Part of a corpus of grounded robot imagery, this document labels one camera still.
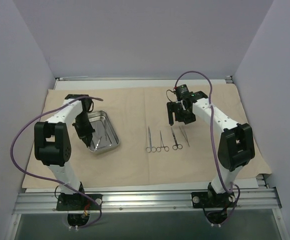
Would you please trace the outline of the steel surgical scissors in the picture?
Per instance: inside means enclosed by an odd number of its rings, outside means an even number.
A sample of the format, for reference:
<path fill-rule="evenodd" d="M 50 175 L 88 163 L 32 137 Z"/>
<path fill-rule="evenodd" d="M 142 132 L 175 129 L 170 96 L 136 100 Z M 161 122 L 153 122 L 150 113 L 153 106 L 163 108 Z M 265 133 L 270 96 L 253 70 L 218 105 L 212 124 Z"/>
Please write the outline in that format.
<path fill-rule="evenodd" d="M 146 147 L 147 153 L 155 153 L 157 151 L 156 147 L 152 145 L 151 131 L 150 127 L 148 127 L 148 146 Z"/>

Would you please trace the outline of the steel instrument tray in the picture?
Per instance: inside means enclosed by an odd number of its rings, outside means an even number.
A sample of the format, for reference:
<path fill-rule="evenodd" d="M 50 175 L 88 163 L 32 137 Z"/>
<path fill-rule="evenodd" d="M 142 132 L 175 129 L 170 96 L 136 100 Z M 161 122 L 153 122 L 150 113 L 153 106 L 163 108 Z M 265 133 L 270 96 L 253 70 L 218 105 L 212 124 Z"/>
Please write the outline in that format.
<path fill-rule="evenodd" d="M 90 146 L 90 151 L 94 154 L 102 154 L 114 150 L 119 146 L 120 140 L 109 118 L 104 110 L 98 110 L 88 114 L 89 121 L 95 129 Z M 102 136 L 98 151 L 94 151 L 98 139 Z"/>

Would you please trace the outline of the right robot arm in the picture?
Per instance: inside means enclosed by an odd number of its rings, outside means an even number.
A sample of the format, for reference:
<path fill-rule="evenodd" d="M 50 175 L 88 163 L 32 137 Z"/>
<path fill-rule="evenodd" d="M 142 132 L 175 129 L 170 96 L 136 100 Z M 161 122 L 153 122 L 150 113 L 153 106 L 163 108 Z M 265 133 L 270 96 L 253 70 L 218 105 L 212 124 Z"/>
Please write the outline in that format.
<path fill-rule="evenodd" d="M 210 205 L 219 206 L 225 200 L 224 193 L 232 192 L 240 170 L 255 157 L 252 128 L 228 117 L 212 103 L 211 95 L 202 91 L 189 91 L 183 84 L 174 87 L 173 93 L 177 100 L 166 104 L 170 126 L 175 121 L 187 125 L 197 117 L 209 124 L 217 176 L 206 196 Z"/>

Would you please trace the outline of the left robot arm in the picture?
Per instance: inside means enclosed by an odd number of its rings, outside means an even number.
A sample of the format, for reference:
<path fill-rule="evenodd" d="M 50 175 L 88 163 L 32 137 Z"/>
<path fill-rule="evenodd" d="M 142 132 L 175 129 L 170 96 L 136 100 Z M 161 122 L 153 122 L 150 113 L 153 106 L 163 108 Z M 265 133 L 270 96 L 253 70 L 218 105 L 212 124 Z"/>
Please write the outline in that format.
<path fill-rule="evenodd" d="M 89 148 L 95 132 L 88 118 L 92 106 L 93 100 L 89 95 L 69 94 L 60 110 L 46 121 L 34 125 L 35 158 L 51 170 L 59 183 L 60 196 L 75 210 L 85 206 L 86 197 L 81 194 L 82 183 L 69 162 L 71 143 L 68 126 L 74 126 L 78 138 Z"/>

